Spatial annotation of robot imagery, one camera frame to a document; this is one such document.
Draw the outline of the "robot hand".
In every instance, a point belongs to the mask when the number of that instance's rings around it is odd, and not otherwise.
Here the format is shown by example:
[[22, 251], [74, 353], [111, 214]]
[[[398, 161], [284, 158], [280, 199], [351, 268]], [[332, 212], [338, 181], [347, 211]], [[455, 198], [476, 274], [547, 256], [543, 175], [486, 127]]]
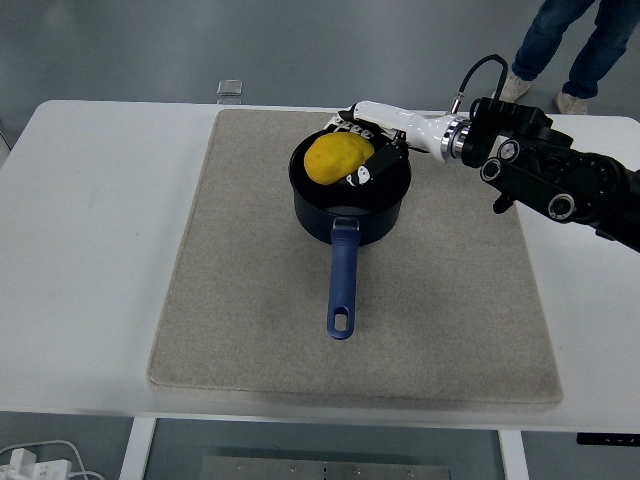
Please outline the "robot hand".
[[304, 169], [320, 185], [362, 187], [391, 172], [407, 147], [447, 162], [461, 125], [454, 114], [427, 118], [413, 111], [361, 101], [338, 112], [305, 154]]

